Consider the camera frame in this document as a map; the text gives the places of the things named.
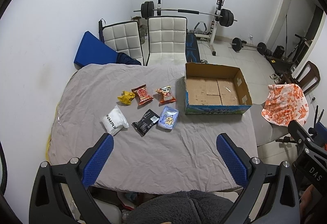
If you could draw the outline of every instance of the gray tablecloth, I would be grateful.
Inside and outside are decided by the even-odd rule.
[[[147,84],[155,99],[138,105],[118,101],[123,90]],[[157,126],[141,137],[131,126],[151,109],[160,115],[161,95],[155,90],[172,85],[179,110],[173,130]],[[106,132],[101,118],[118,105],[130,127],[114,136],[114,149],[95,186],[117,191],[169,194],[176,191],[220,191],[237,187],[216,149],[216,137],[227,133],[250,157],[257,156],[250,111],[243,115],[185,115],[184,66],[88,65],[67,84],[52,126],[51,164],[80,157]]]

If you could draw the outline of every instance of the red snack bag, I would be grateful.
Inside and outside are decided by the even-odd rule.
[[[159,88],[156,90],[156,92],[163,95],[163,99],[160,101],[160,104],[176,101],[176,99],[170,93],[170,89],[171,89],[171,86],[166,86],[166,87],[162,87],[162,88]]]
[[[134,88],[134,89],[132,89],[132,92],[139,96],[139,98],[140,98],[139,105],[142,105],[145,102],[148,102],[148,101],[154,99],[147,92],[147,85],[143,85],[143,86]]]

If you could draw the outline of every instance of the chair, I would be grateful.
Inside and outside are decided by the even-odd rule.
[[[304,77],[302,77],[305,69],[308,66],[310,67],[310,71]],[[301,89],[303,90],[303,87],[308,85],[315,78],[317,78],[317,81],[314,82],[310,87],[308,87],[306,90],[303,91],[304,95],[306,95],[311,89],[313,89],[320,82],[320,74],[319,74],[318,67],[314,63],[307,61],[307,63],[305,64],[305,66],[303,67],[303,69],[301,70],[301,72],[299,73],[299,75],[296,78],[292,78],[291,75],[284,74],[282,77],[282,80],[279,82],[279,85],[282,85],[284,83],[298,84],[301,87]]]
[[[287,127],[275,125],[262,117],[264,104],[265,102],[261,105],[253,104],[250,108],[257,146],[270,143],[288,134]]]
[[[186,17],[149,17],[149,56],[146,65],[185,64],[186,28]]]
[[[99,21],[99,35],[100,40],[107,46],[119,53],[126,53],[144,65],[137,21],[116,23],[105,27],[102,27],[102,21]]]

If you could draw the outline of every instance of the yellow snack packet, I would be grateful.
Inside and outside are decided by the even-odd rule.
[[[133,92],[128,92],[125,90],[123,91],[123,94],[124,95],[117,97],[117,99],[126,105],[131,105],[131,100],[135,98],[135,94]]]

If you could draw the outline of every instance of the black snack bag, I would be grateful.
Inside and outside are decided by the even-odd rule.
[[[138,122],[133,122],[132,125],[138,130],[141,136],[145,136],[145,134],[151,129],[151,127],[157,123],[159,120],[159,116],[155,114],[152,110],[148,110]]]

